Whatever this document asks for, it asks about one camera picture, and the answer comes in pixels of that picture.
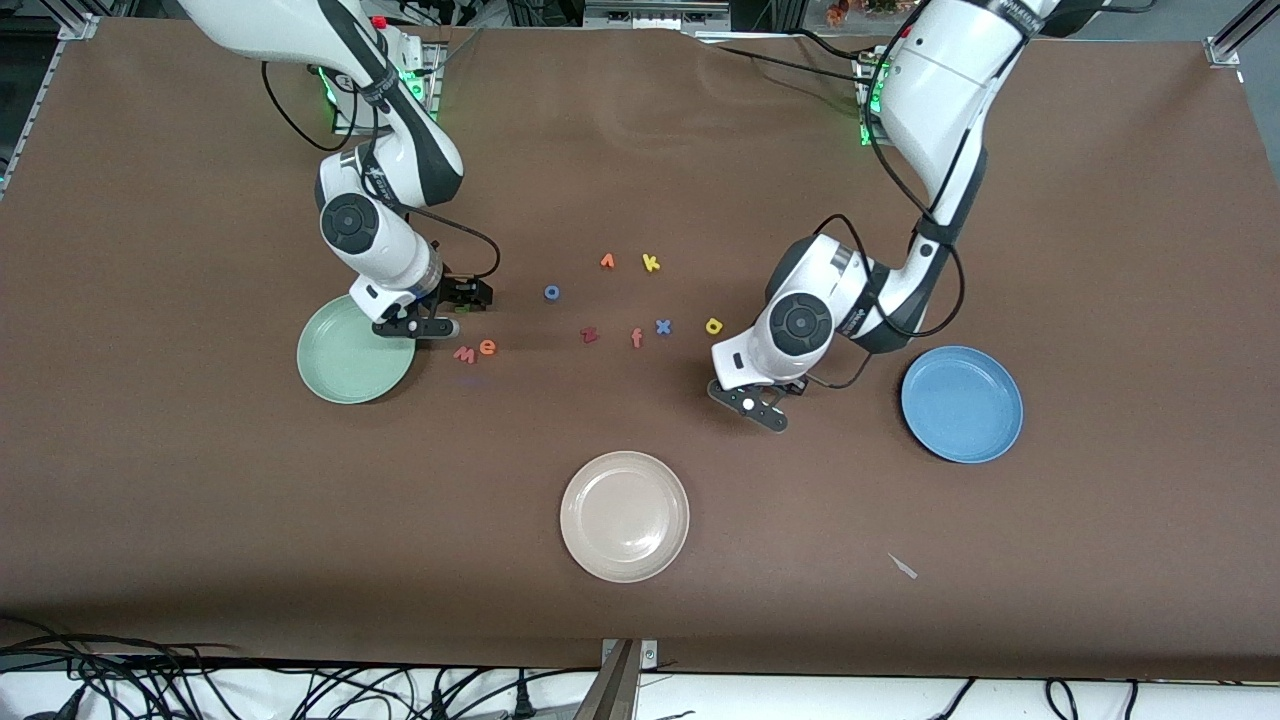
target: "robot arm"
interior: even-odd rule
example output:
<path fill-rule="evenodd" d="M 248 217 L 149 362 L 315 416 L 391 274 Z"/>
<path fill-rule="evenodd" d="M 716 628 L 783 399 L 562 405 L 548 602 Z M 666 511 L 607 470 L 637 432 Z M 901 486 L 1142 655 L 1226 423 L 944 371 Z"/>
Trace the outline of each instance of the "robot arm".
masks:
<path fill-rule="evenodd" d="M 983 126 L 1023 46 L 1057 0 L 924 0 L 906 35 L 886 51 L 878 120 L 927 190 L 906 263 L 890 268 L 826 234 L 794 243 L 746 332 L 712 347 L 710 395 L 781 429 L 745 386 L 799 392 L 832 338 L 872 354 L 904 347 L 918 333 L 929 295 L 956 242 L 986 170 Z M 754 398 L 746 409 L 744 398 Z"/>
<path fill-rule="evenodd" d="M 321 234 L 358 273 L 349 293 L 376 332 L 426 338 L 457 334 L 453 320 L 399 323 L 403 328 L 396 323 L 401 310 L 438 299 L 443 278 L 439 255 L 401 217 L 401 208 L 451 200 L 462 183 L 462 158 L 401 81 L 399 69 L 387 56 L 387 40 L 372 28 L 360 1 L 179 3 L 205 35 L 228 50 L 349 76 L 369 105 L 385 118 L 389 136 L 330 155 L 320 164 L 315 200 Z"/>
<path fill-rule="evenodd" d="M 451 200 L 462 184 L 458 149 L 428 117 L 360 9 L 358 0 L 180 0 L 214 42 L 255 60 L 310 63 L 351 76 L 390 124 L 372 158 L 361 156 L 388 200 L 422 208 Z"/>

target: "black cable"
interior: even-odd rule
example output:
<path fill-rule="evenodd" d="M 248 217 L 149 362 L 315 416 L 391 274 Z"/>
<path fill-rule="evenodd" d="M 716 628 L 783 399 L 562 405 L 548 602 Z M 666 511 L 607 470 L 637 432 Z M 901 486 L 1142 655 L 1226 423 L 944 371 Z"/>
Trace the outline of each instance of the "black cable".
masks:
<path fill-rule="evenodd" d="M 1151 12 L 1156 6 L 1157 0 L 1147 0 L 1146 5 L 1089 5 L 1087 8 L 1065 8 L 1061 10 L 1053 10 L 1044 17 L 1044 22 L 1056 20 L 1066 15 L 1074 15 L 1076 13 L 1121 13 L 1121 14 L 1142 14 Z"/>
<path fill-rule="evenodd" d="M 204 715 L 200 712 L 200 705 L 195 702 L 195 694 L 192 694 L 192 702 L 188 703 L 187 698 L 182 697 L 182 692 L 177 689 L 177 680 L 178 680 L 177 674 L 166 675 L 163 670 L 159 670 L 143 675 L 143 679 L 151 680 L 151 687 L 155 688 L 157 698 L 164 701 L 165 694 L 168 694 L 172 691 L 173 696 L 178 700 L 178 705 L 182 706 L 183 715 L 186 715 L 187 717 L 193 717 L 195 720 L 204 720 Z M 163 687 L 160 684 L 161 679 L 168 680 L 168 683 L 165 683 Z M 191 684 L 187 683 L 186 676 L 183 676 L 183 684 L 187 687 L 187 692 L 191 693 Z"/>
<path fill-rule="evenodd" d="M 442 678 L 444 678 L 444 667 L 440 667 L 435 673 L 435 687 L 431 691 L 431 696 L 442 696 L 443 694 L 443 691 L 440 689 L 440 679 Z"/>
<path fill-rule="evenodd" d="M 196 693 L 191 689 L 191 682 L 187 679 L 186 673 L 182 671 L 182 664 L 178 662 L 178 657 L 168 647 L 161 646 L 159 643 L 151 643 L 150 641 L 133 641 L 133 642 L 136 642 L 141 647 L 148 647 L 148 646 L 154 647 L 155 650 L 161 652 L 165 656 L 165 659 L 168 659 L 169 662 L 173 665 L 174 670 L 177 670 L 175 676 L 169 678 L 169 684 L 165 688 L 160 688 L 160 684 L 155 680 L 155 676 L 152 676 L 152 685 L 156 688 L 157 697 L 163 701 L 165 692 L 173 689 L 173 694 L 175 698 L 178 698 L 178 705 L 182 706 L 183 712 L 186 712 L 187 716 L 193 717 L 195 720 L 204 720 L 204 715 L 200 711 L 200 703 L 196 702 Z M 165 673 L 163 670 L 159 671 L 157 674 L 160 676 L 165 676 Z M 191 703 L 188 703 L 187 700 L 182 697 L 182 693 L 174 687 L 178 676 L 182 678 L 182 684 L 187 689 L 187 696 L 191 698 Z"/>
<path fill-rule="evenodd" d="M 413 684 L 413 674 L 404 673 L 404 684 L 408 685 L 408 706 L 417 706 L 417 687 Z"/>
<path fill-rule="evenodd" d="M 872 361 L 872 355 L 873 355 L 872 352 L 868 352 L 867 357 L 863 357 L 863 364 L 858 366 L 858 372 L 854 373 L 854 377 L 849 378 L 849 380 L 842 382 L 842 383 L 836 383 L 836 384 L 828 383 L 827 380 L 824 380 L 824 379 L 814 375 L 813 373 L 806 373 L 806 375 L 808 375 L 808 378 L 810 380 L 820 384 L 822 387 L 824 387 L 827 389 L 845 389 L 846 387 L 850 387 L 854 383 L 856 383 L 858 378 L 863 377 L 863 370 L 865 370 L 867 369 L 867 364 Z"/>
<path fill-rule="evenodd" d="M 475 279 L 488 278 L 489 275 L 497 273 L 498 272 L 498 266 L 502 265 L 502 249 L 498 247 L 498 243 L 492 237 L 486 236 L 485 233 L 483 233 L 483 232 L 480 232 L 480 231 L 477 231 L 475 228 L 468 228 L 467 225 L 463 225 L 462 223 L 451 220 L 451 219 L 448 219 L 448 218 L 445 218 L 443 215 L 436 215 L 435 213 L 431 213 L 430 210 L 421 210 L 419 208 L 410 208 L 408 205 L 399 205 L 399 209 L 404 210 L 407 213 L 413 213 L 415 215 L 422 215 L 424 218 L 435 220 L 436 223 L 440 223 L 442 225 L 449 225 L 451 228 L 453 228 L 456 231 L 462 231 L 462 232 L 465 232 L 465 233 L 467 233 L 467 234 L 470 234 L 472 237 L 480 238 L 481 241 L 485 242 L 485 245 L 488 245 L 489 247 L 492 247 L 493 249 L 493 265 L 489 265 L 489 269 L 485 270 L 485 272 L 483 272 L 483 273 L 477 273 L 475 275 L 471 275 Z"/>
<path fill-rule="evenodd" d="M 212 675 L 212 673 L 210 673 L 209 670 L 205 670 L 205 661 L 204 661 L 204 657 L 201 657 L 201 655 L 200 655 L 200 650 L 198 648 L 192 648 L 191 653 L 192 653 L 192 656 L 196 660 L 196 670 L 197 670 L 197 673 L 205 679 L 205 684 L 209 685 L 210 691 L 212 691 L 214 697 L 218 698 L 218 702 L 220 702 L 221 706 L 224 708 L 227 708 L 227 712 L 232 716 L 232 720 L 243 720 L 239 716 L 239 714 L 237 714 L 236 710 L 230 706 L 230 703 L 227 702 L 227 697 L 223 696 L 223 691 L 220 691 L 218 688 L 218 684 L 214 683 L 214 675 Z"/>
<path fill-rule="evenodd" d="M 512 720 L 530 720 L 538 715 L 538 708 L 529 700 L 529 683 L 525 679 L 525 669 L 516 674 L 516 707 L 511 711 Z"/>
<path fill-rule="evenodd" d="M 458 700 L 458 696 L 462 694 L 462 691 L 466 689 L 466 687 L 470 685 L 472 682 L 475 682 L 476 678 L 484 675 L 488 671 L 489 671 L 488 667 L 479 667 L 466 678 L 462 678 L 457 683 L 449 685 L 449 689 L 444 691 L 445 697 L 444 697 L 443 710 L 447 712 L 449 710 L 449 706 L 453 705 L 453 701 Z"/>
<path fill-rule="evenodd" d="M 850 51 L 850 50 L 841 50 L 840 47 L 836 47 L 835 45 L 827 42 L 818 33 L 815 33 L 813 31 L 808 31 L 808 29 L 805 29 L 803 27 L 794 27 L 791 29 L 785 29 L 785 31 L 782 31 L 782 35 L 801 35 L 804 37 L 808 37 L 809 40 L 817 42 L 818 46 L 822 47 L 823 50 L 826 50 L 827 53 L 829 53 L 829 54 L 832 54 L 832 55 L 835 55 L 837 58 L 844 58 L 845 60 L 856 60 L 858 55 L 860 55 L 863 53 L 868 53 L 868 51 L 876 50 L 874 45 L 872 45 L 870 47 L 863 47 L 861 50 L 852 50 L 852 51 Z"/>
<path fill-rule="evenodd" d="M 67 665 L 64 660 L 41 660 L 40 662 L 28 662 L 27 665 L 12 665 L 9 667 L 0 667 L 0 675 L 5 673 L 22 673 L 23 670 L 40 670 L 41 667 L 50 667 L 54 665 Z M 1226 680 L 1219 680 L 1219 684 L 1229 684 Z"/>
<path fill-rule="evenodd" d="M 951 720 L 951 716 L 955 715 L 956 708 L 960 707 L 960 701 L 964 700 L 964 696 L 969 693 L 969 689 L 973 688 L 973 684 L 977 682 L 978 678 L 969 678 L 968 680 L 965 680 L 965 684 L 960 688 L 960 692 L 957 692 L 955 697 L 951 698 L 951 705 L 948 705 L 947 708 L 942 711 L 942 715 L 934 716 L 933 720 Z"/>
<path fill-rule="evenodd" d="M 823 231 L 823 228 L 826 228 L 828 224 L 831 224 L 832 220 L 841 220 L 842 223 L 845 223 L 845 227 L 849 228 L 849 234 L 854 236 L 854 243 L 858 246 L 858 254 L 861 255 L 863 266 L 870 269 L 872 264 L 870 264 L 870 260 L 867 256 L 867 249 L 863 246 L 863 238 L 861 238 L 861 236 L 858 234 L 858 228 L 854 227 L 852 220 L 850 220 L 849 218 L 846 218 L 844 214 L 836 213 L 835 215 L 827 218 L 826 220 L 822 222 L 822 224 L 818 225 L 818 229 L 813 231 L 813 234 L 820 233 Z M 888 313 L 886 313 L 884 307 L 881 305 L 881 302 L 879 302 L 879 293 L 876 293 L 876 295 L 872 296 L 872 302 L 876 305 L 876 310 L 881 314 L 881 320 L 884 323 L 886 327 L 888 327 L 891 331 L 896 332 L 897 334 L 900 334 L 902 337 L 910 337 L 910 338 L 920 338 L 920 337 L 934 336 L 934 334 L 938 334 L 940 332 L 942 332 L 943 329 L 946 329 L 946 327 L 951 324 L 951 320 L 955 320 L 956 315 L 960 314 L 960 307 L 964 306 L 965 287 L 968 286 L 968 282 L 965 281 L 965 275 L 964 275 L 964 264 L 960 261 L 960 254 L 956 252 L 955 246 L 952 246 L 952 245 L 938 245 L 938 250 L 940 251 L 943 250 L 943 249 L 946 249 L 947 254 L 956 263 L 956 277 L 960 281 L 960 288 L 956 291 L 956 302 L 955 302 L 955 305 L 951 306 L 951 313 L 948 313 L 947 316 L 941 323 L 938 323 L 936 327 L 933 327 L 931 329 L 927 329 L 927 331 L 922 331 L 922 332 L 914 332 L 914 331 L 909 331 L 909 329 L 902 328 L 902 327 L 899 327 L 897 323 L 895 323 L 892 319 L 890 319 Z"/>
<path fill-rule="evenodd" d="M 868 83 L 867 78 L 854 77 L 854 76 L 847 74 L 847 73 L 837 73 L 837 72 L 832 72 L 832 70 L 824 70 L 822 68 L 814 68 L 812 65 L 803 65 L 800 63 L 792 63 L 790 60 L 783 60 L 781 58 L 771 58 L 768 55 L 759 55 L 756 53 L 748 53 L 746 50 L 739 50 L 736 47 L 724 47 L 723 45 L 718 45 L 717 47 L 719 47 L 721 50 L 723 50 L 726 53 L 732 53 L 733 55 L 741 55 L 744 58 L 753 58 L 755 60 L 764 60 L 765 63 L 773 63 L 773 64 L 783 65 L 783 67 L 787 67 L 787 68 L 795 68 L 797 70 L 804 70 L 806 73 L 814 73 L 814 74 L 819 74 L 819 76 L 827 76 L 827 77 L 833 77 L 833 78 L 840 78 L 840 79 L 847 79 L 850 82 L 856 82 L 859 85 L 867 85 Z"/>
<path fill-rule="evenodd" d="M 371 158 L 374 155 L 374 150 L 376 147 L 378 147 L 378 108 L 374 108 L 374 136 L 369 140 L 369 154 L 366 155 L 366 158 Z M 374 192 L 372 188 L 369 187 L 369 163 L 367 161 L 362 163 L 362 169 L 361 169 L 361 173 L 360 173 L 360 184 L 361 184 L 361 187 L 364 187 L 366 195 L 369 195 L 370 197 L 378 197 L 378 199 L 383 200 L 383 202 L 387 202 L 389 206 L 392 206 L 394 210 L 397 210 L 399 213 L 413 213 L 416 215 L 422 215 L 424 218 L 428 218 L 430 220 L 435 220 L 436 223 L 440 223 L 442 225 L 448 225 L 448 227 L 451 227 L 451 228 L 453 228 L 456 231 L 462 231 L 462 232 L 465 232 L 465 233 L 467 233 L 470 236 L 477 237 L 481 241 L 484 241 L 489 247 L 493 249 L 493 265 L 490 265 L 488 270 L 485 270 L 483 273 L 479 273 L 476 275 L 471 275 L 471 277 L 474 277 L 476 279 L 488 278 L 489 275 L 497 273 L 498 268 L 502 265 L 502 249 L 498 247 L 498 243 L 492 237 L 486 236 L 485 233 L 483 233 L 483 232 L 480 232 L 480 231 L 477 231 L 475 228 L 470 228 L 467 225 L 463 225 L 462 223 L 458 223 L 456 220 L 451 220 L 451 219 L 448 219 L 448 218 L 445 218 L 443 215 L 436 215 L 435 213 L 431 213 L 430 210 L 421 210 L 419 208 L 410 208 L 408 205 L 404 205 L 402 202 L 396 202 L 394 200 L 390 200 L 390 199 L 384 199 L 380 195 L 378 195 L 376 192 Z"/>
<path fill-rule="evenodd" d="M 58 712 L 54 714 L 52 720 L 76 720 L 79 715 L 79 703 L 84 700 L 84 685 L 76 688 L 76 692 L 73 692 L 72 696 L 67 698 L 67 702 L 58 708 Z"/>
<path fill-rule="evenodd" d="M 401 675 L 401 674 L 404 674 L 404 673 L 408 673 L 408 667 L 397 667 L 396 670 L 392 670 L 387 675 L 383 675 L 381 678 L 374 680 L 367 687 L 361 688 L 360 692 L 357 692 L 353 696 L 351 696 L 349 698 L 347 698 L 346 702 L 343 702 L 342 705 L 339 705 L 338 707 L 335 707 L 333 710 L 333 712 L 329 714 L 330 720 L 337 719 L 346 710 L 348 710 L 351 707 L 355 707 L 355 706 L 360 705 L 361 702 L 370 701 L 370 700 L 380 700 L 384 703 L 387 703 L 387 716 L 392 717 L 394 715 L 394 708 L 392 707 L 392 701 L 387 700 L 387 697 L 384 697 L 384 696 L 370 696 L 370 697 L 366 697 L 366 694 L 369 692 L 371 692 L 374 688 L 376 688 L 378 685 L 385 683 L 387 680 L 390 680 L 396 675 Z"/>
<path fill-rule="evenodd" d="M 1066 692 L 1066 702 L 1071 711 L 1070 717 L 1062 715 L 1062 711 L 1057 707 L 1057 701 L 1053 700 L 1053 685 L 1062 685 L 1062 691 Z M 1053 711 L 1053 715 L 1057 715 L 1059 720 L 1080 720 L 1080 711 L 1075 707 L 1075 694 L 1071 692 L 1071 687 L 1066 684 L 1066 680 L 1059 678 L 1044 680 L 1044 700 L 1048 702 L 1048 708 Z"/>
<path fill-rule="evenodd" d="M 387 698 L 394 700 L 394 701 L 399 702 L 401 705 L 406 706 L 410 711 L 413 711 L 413 707 L 410 703 L 404 702 L 404 698 L 402 698 L 398 693 L 393 693 L 390 691 L 384 691 L 381 688 L 375 688 L 375 687 L 372 687 L 372 685 L 370 685 L 367 683 L 361 683 L 360 680 L 352 679 L 352 678 L 355 678 L 356 675 L 358 675 L 364 670 L 372 670 L 374 669 L 374 667 L 370 667 L 370 666 L 344 667 L 342 670 L 338 670 L 333 675 L 326 675 L 325 673 L 323 673 L 319 669 L 311 669 L 311 670 L 285 670 L 285 669 L 280 669 L 280 667 L 269 667 L 266 665 L 262 665 L 261 662 L 253 661 L 252 659 L 242 659 L 242 660 L 247 661 L 250 665 L 252 665 L 255 667 L 259 667 L 259 669 L 262 669 L 262 670 L 269 670 L 271 673 L 279 673 L 282 675 L 311 675 L 312 679 L 315 676 L 325 678 L 326 680 L 332 680 L 334 683 L 334 688 L 337 688 L 338 685 L 351 685 L 353 688 L 367 689 L 371 693 L 380 694 L 380 696 L 384 696 Z M 342 673 L 348 671 L 348 670 L 353 670 L 353 671 L 351 674 L 348 674 L 348 675 L 342 675 Z M 332 692 L 334 688 L 329 688 L 325 692 L 326 693 Z"/>
<path fill-rule="evenodd" d="M 14 644 L 9 646 L 10 648 L 35 647 L 35 646 L 40 646 L 40 644 L 46 644 L 49 642 L 60 642 L 61 644 L 64 644 L 67 647 L 73 647 L 70 643 L 76 643 L 76 642 L 79 642 L 79 643 L 93 643 L 93 642 L 97 642 L 97 643 L 124 644 L 124 646 L 129 646 L 129 647 L 140 647 L 140 648 L 146 648 L 146 650 L 152 650 L 155 652 L 159 652 L 166 660 L 169 660 L 169 662 L 173 665 L 173 667 L 182 676 L 183 685 L 187 688 L 188 697 L 195 698 L 195 693 L 193 693 L 193 691 L 191 688 L 191 683 L 187 680 L 186 674 L 182 673 L 182 665 L 180 665 L 180 662 L 178 662 L 178 655 L 173 652 L 173 648 L 187 650 L 188 652 L 191 652 L 193 655 L 193 657 L 198 659 L 198 656 L 200 656 L 198 647 L 209 644 L 209 643 L 163 644 L 163 643 L 156 643 L 156 642 L 151 642 L 151 641 L 146 641 L 146 639 L 141 639 L 141 638 L 119 638 L 119 637 L 114 637 L 114 635 L 102 635 L 102 634 L 93 634 L 93 633 L 54 633 L 47 626 L 44 626 L 44 625 L 38 624 L 38 623 L 32 623 L 32 621 L 23 620 L 20 618 L 4 616 L 3 619 L 8 619 L 10 621 L 22 623 L 22 624 L 26 624 L 26 625 L 33 626 L 33 628 L 40 628 L 42 632 L 46 633 L 46 635 L 44 635 L 44 637 L 29 638 L 29 639 L 14 643 Z M 175 682 L 177 676 L 178 675 L 175 675 L 174 678 L 169 679 L 170 688 L 172 688 L 173 683 Z M 170 688 L 161 689 L 160 685 L 155 682 L 154 676 L 151 676 L 151 678 L 143 678 L 143 679 L 151 679 L 152 680 L 152 684 L 154 684 L 156 692 L 159 693 L 160 698 L 163 698 L 164 694 L 165 694 L 165 692 L 168 692 L 168 689 L 170 689 Z M 214 692 L 215 692 L 215 694 L 220 694 L 216 688 L 214 688 Z M 195 720 L 202 720 L 202 715 L 201 715 L 198 707 L 193 707 L 192 705 L 188 705 L 187 700 L 183 698 L 182 693 L 179 693 L 179 692 L 175 691 L 174 692 L 174 697 L 178 698 L 178 703 L 182 705 L 183 711 L 189 717 L 193 717 Z M 220 700 L 223 701 L 223 705 L 227 705 L 224 698 L 220 698 Z"/>
<path fill-rule="evenodd" d="M 1133 706 L 1138 702 L 1138 680 L 1129 680 L 1129 702 L 1124 706 L 1124 720 L 1133 720 Z"/>
<path fill-rule="evenodd" d="M 526 683 L 532 683 L 534 680 L 541 680 L 543 678 L 550 678 L 550 676 L 554 676 L 554 675 L 564 675 L 567 673 L 594 673 L 596 670 L 599 670 L 599 669 L 598 667 L 564 667 L 562 670 L 550 670 L 548 673 L 541 673 L 539 675 L 534 675 L 534 676 L 526 679 L 525 682 Z M 460 710 L 457 712 L 457 715 L 449 716 L 449 720 L 460 720 L 467 712 L 471 712 L 472 710 L 475 710 L 476 707 L 479 707 L 484 702 L 486 702 L 486 701 L 489 701 L 489 700 L 492 700 L 494 697 L 498 697 L 502 693 L 504 693 L 504 692 L 515 688 L 517 684 L 520 684 L 520 680 L 516 680 L 513 683 L 507 683 L 506 685 L 502 685 L 500 688 L 498 688 L 498 689 L 495 689 L 495 691 L 493 691 L 493 692 L 490 692 L 490 693 L 488 693 L 485 696 L 481 696 L 479 700 L 476 700 L 471 705 L 468 705 L 468 706 L 463 707 L 462 710 Z"/>
<path fill-rule="evenodd" d="M 315 707 L 321 700 L 324 700 L 325 696 L 328 696 L 333 691 L 338 689 L 338 685 L 340 684 L 338 682 L 338 678 L 342 678 L 343 680 L 351 680 L 352 678 L 355 678 L 356 675 L 358 675 L 361 673 L 364 673 L 364 670 L 361 670 L 361 669 L 339 670 L 338 673 L 334 673 L 333 675 L 325 675 L 324 673 L 316 671 L 315 674 L 319 675 L 319 676 L 321 676 L 321 678 L 324 678 L 324 680 L 320 683 L 319 687 L 307 691 L 307 694 L 305 694 L 302 697 L 302 702 L 300 702 L 298 707 L 296 707 L 293 710 L 293 715 L 291 715 L 291 720 L 306 720 L 307 712 L 312 707 Z"/>
<path fill-rule="evenodd" d="M 45 633 L 42 637 L 29 638 L 27 641 L 20 641 L 10 646 L 6 646 L 4 648 L 0 648 L 0 655 L 5 656 L 36 655 L 36 656 L 67 657 L 68 660 L 76 660 L 79 664 L 79 666 L 76 667 L 70 662 L 68 662 L 68 670 L 67 670 L 68 678 L 74 679 L 76 674 L 78 673 L 79 679 L 84 683 L 84 685 L 88 689 L 93 691 L 95 694 L 102 696 L 104 698 L 108 700 L 111 707 L 113 717 L 115 716 L 116 710 L 123 711 L 129 717 L 134 717 L 134 715 L 129 712 L 129 710 L 124 707 L 124 705 L 120 703 L 119 700 L 116 700 L 114 694 L 110 692 L 110 688 L 106 684 L 109 679 L 115 682 L 127 682 L 128 684 L 133 685 L 133 688 L 137 689 L 138 693 L 142 696 L 143 702 L 146 705 L 146 714 L 148 716 L 159 715 L 165 719 L 172 719 L 173 712 L 169 710 L 169 706 L 166 702 L 164 702 L 163 697 L 152 694 L 151 691 L 142 682 L 142 679 L 140 679 L 136 674 L 133 674 L 124 662 L 93 655 L 88 651 L 87 644 L 84 646 L 83 650 L 76 647 L 77 642 L 81 643 L 106 642 L 106 643 L 154 650 L 161 652 L 175 667 L 179 669 L 180 664 L 178 664 L 174 648 L 191 651 L 198 647 L 198 643 L 161 644 L 138 638 L 118 638 L 114 635 L 101 635 L 101 634 L 88 634 L 88 633 L 59 633 L 58 630 L 54 630 L 52 628 L 42 623 L 37 623 L 35 620 L 28 620 L 24 618 L 18 618 L 15 615 L 8 615 L 8 614 L 0 614 L 0 620 L 13 624 L 26 625 L 28 628 L 35 628 Z M 61 644 L 63 648 L 40 647 L 50 643 Z M 101 687 L 96 685 L 93 680 L 100 682 Z"/>
<path fill-rule="evenodd" d="M 315 147 L 321 152 L 335 152 L 338 150 L 342 150 L 347 145 L 347 141 L 351 140 L 351 133 L 352 131 L 356 129 L 355 118 L 352 118 L 352 120 L 347 124 L 347 135 L 342 137 L 342 142 L 334 145 L 333 147 L 325 147 L 324 145 L 320 145 L 315 140 L 311 140 L 311 136 L 302 132 L 302 128 L 300 128 L 298 124 L 293 122 L 293 118 L 291 118 L 289 114 L 284 111 L 284 108 L 280 106 L 280 101 L 275 99 L 275 92 L 271 90 L 271 79 L 266 76 L 266 60 L 262 60 L 262 87 L 266 88 L 266 96 L 271 99 L 271 105 L 275 105 L 275 111 L 279 113 L 280 117 L 284 118 L 284 122 L 289 123 L 289 127 L 293 128 L 293 132 L 298 133 L 298 136 L 302 140 L 307 141 L 307 143 L 311 145 L 311 147 Z M 351 95 L 352 97 L 355 97 L 356 91 L 352 91 Z"/>

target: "brown tablecloth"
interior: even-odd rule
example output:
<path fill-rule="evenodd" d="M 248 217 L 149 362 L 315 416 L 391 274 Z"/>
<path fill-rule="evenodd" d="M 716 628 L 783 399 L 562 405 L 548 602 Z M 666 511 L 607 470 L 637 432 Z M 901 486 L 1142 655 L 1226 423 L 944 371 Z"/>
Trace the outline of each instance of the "brown tablecloth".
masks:
<path fill-rule="evenodd" d="M 273 76 L 319 131 L 316 81 Z M 440 210 L 502 242 L 497 304 L 393 395 L 335 406 L 294 346 L 351 273 L 317 232 L 321 155 L 257 64 L 180 22 L 70 45 L 0 201 L 0 605 L 293 657 L 589 664 L 644 635 L 684 669 L 1280 673 L 1280 195 L 1198 46 L 1033 44 L 988 123 L 960 318 L 787 401 L 782 436 L 705 396 L 703 324 L 746 327 L 833 211 L 901 260 L 915 214 L 846 83 L 671 32 L 488 31 L 442 119 L 467 177 Z M 415 225 L 457 268 L 489 260 Z M 451 357 L 483 338 L 495 356 Z M 995 462 L 943 462 L 901 420 L 900 378 L 940 343 L 1021 388 Z M 822 372 L 858 360 L 841 343 Z M 568 478 L 620 448 L 692 507 L 635 585 L 558 532 Z"/>

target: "metal frame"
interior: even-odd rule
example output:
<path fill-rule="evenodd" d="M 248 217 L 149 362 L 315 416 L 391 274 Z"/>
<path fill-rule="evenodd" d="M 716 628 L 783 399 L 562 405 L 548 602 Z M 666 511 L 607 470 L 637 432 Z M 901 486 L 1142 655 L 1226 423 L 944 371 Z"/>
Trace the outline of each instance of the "metal frame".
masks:
<path fill-rule="evenodd" d="M 58 40 L 88 40 L 97 31 L 97 18 L 119 14 L 116 0 L 40 0 L 50 17 L 61 27 Z M 132 3 L 124 3 L 125 12 Z"/>
<path fill-rule="evenodd" d="M 9 164 L 4 168 L 4 177 L 0 178 L 0 200 L 4 200 L 5 190 L 9 188 L 9 178 L 13 177 L 14 170 L 18 168 L 22 150 L 27 146 L 27 137 L 31 136 L 32 126 L 36 124 L 36 114 L 40 113 L 40 106 L 45 104 L 49 83 L 54 81 L 54 70 L 58 69 L 58 63 L 63 59 L 64 50 L 67 50 L 67 41 L 61 40 L 58 42 L 58 47 L 54 49 L 54 56 L 49 60 L 49 69 L 45 70 L 45 77 L 40 81 L 40 90 L 36 91 L 36 100 L 31 104 L 31 111 L 27 113 L 27 122 L 22 126 L 22 135 L 18 136 L 18 142 L 13 145 L 13 156 L 9 158 Z"/>
<path fill-rule="evenodd" d="M 586 0 L 582 27 L 589 29 L 667 28 L 685 35 L 730 32 L 727 0 Z"/>
<path fill-rule="evenodd" d="M 1249 0 L 1249 4 L 1217 35 L 1204 38 L 1204 55 L 1213 67 L 1226 68 L 1240 64 L 1236 51 L 1280 14 L 1280 0 Z"/>
<path fill-rule="evenodd" d="M 617 647 L 618 641 L 604 641 L 600 647 L 600 666 L 603 667 L 609 660 L 609 653 Z M 640 669 L 641 670 L 654 670 L 658 667 L 658 641 L 657 639 L 643 639 L 640 641 Z"/>
<path fill-rule="evenodd" d="M 586 691 L 582 705 L 573 720 L 631 720 L 635 715 L 636 691 L 640 689 L 640 664 L 644 661 L 644 642 L 639 639 L 613 641 L 605 644 L 604 667 L 595 675 Z M 650 660 L 657 660 L 653 651 Z"/>

